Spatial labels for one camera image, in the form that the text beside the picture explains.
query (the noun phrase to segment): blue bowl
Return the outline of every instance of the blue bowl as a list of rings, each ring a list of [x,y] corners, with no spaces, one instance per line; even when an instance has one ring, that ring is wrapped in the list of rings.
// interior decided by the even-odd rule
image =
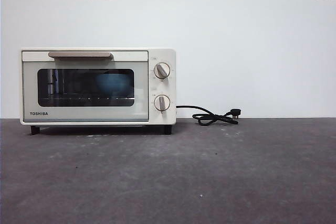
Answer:
[[[96,76],[98,89],[109,97],[125,97],[132,92],[130,78],[126,74],[103,73]]]

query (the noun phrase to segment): power cord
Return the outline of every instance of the power cord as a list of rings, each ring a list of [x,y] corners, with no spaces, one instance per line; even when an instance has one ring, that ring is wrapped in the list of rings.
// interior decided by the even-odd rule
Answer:
[[[235,121],[234,119],[237,119],[241,113],[240,109],[232,109],[230,110],[230,112],[227,112],[225,115],[216,115],[205,108],[198,107],[198,106],[190,106],[190,105],[176,106],[176,108],[198,109],[198,110],[203,110],[204,112],[206,112],[207,114],[193,114],[193,118],[198,120],[198,123],[201,126],[208,126],[217,121],[222,121],[222,122],[231,123],[231,124],[238,124],[238,121]]]

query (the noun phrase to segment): toaster oven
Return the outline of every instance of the toaster oven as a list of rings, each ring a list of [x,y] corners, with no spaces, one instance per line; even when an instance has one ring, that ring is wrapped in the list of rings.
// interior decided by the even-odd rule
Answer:
[[[21,116],[31,133],[50,126],[176,122],[172,49],[23,49]]]

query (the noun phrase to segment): oven foot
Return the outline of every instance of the oven foot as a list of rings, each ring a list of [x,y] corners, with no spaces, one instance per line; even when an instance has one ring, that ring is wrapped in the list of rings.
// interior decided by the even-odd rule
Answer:
[[[40,127],[36,127],[36,126],[31,126],[30,127],[30,131],[31,131],[31,135],[36,135],[38,133],[40,133]]]
[[[172,134],[172,125],[164,125],[163,126],[163,133],[165,135],[171,135]]]

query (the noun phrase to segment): floor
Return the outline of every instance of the floor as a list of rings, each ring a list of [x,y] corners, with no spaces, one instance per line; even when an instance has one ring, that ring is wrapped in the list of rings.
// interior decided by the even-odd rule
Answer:
[[[336,119],[159,128],[1,120],[1,221],[336,223]]]

